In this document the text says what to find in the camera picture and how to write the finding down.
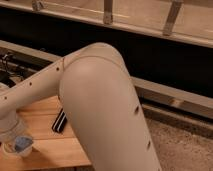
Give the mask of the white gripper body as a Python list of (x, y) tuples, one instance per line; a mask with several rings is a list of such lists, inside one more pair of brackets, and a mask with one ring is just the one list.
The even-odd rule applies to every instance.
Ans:
[(15, 139), (26, 130), (26, 124), (17, 113), (0, 116), (0, 142)]

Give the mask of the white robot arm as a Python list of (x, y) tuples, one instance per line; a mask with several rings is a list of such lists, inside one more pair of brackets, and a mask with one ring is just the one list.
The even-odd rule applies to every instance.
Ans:
[(0, 90), (0, 142), (25, 132), (16, 110), (57, 95), (96, 171), (162, 171), (144, 113), (113, 46), (93, 43)]

